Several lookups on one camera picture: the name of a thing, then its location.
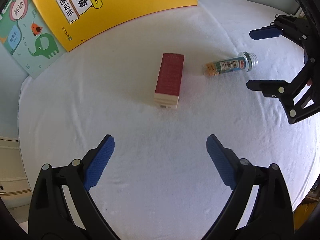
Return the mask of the clear labelled plastic bottle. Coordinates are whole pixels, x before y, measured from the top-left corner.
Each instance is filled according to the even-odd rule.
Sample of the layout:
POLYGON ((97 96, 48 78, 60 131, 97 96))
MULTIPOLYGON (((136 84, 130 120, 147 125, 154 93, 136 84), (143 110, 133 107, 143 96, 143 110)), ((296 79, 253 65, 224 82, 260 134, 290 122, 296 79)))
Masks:
POLYGON ((202 69, 204 76, 211 77, 236 71, 250 72, 257 64, 255 54, 242 51, 237 57, 206 63, 202 69))

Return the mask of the red and cream box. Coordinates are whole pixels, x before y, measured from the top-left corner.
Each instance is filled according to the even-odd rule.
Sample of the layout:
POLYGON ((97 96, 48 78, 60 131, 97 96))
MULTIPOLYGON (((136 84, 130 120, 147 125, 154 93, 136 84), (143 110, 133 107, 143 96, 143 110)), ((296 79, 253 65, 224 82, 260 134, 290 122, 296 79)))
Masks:
POLYGON ((180 97, 184 55, 164 53, 153 96, 161 108, 176 109, 180 97))

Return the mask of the green elephant children's book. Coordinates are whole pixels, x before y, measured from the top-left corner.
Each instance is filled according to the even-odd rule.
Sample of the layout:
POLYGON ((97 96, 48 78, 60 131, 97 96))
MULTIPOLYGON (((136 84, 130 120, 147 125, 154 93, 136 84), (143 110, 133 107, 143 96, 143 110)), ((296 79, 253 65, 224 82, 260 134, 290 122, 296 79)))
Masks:
POLYGON ((8 1, 1 14, 1 43, 33 78, 66 52, 32 0, 8 1))

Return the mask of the yellow children's book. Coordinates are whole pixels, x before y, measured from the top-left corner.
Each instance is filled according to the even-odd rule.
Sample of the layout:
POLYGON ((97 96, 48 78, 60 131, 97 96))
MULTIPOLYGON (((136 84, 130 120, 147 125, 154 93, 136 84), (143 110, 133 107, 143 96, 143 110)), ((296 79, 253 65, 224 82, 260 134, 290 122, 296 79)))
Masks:
POLYGON ((60 44, 71 51, 116 25, 197 0, 32 0, 60 44))

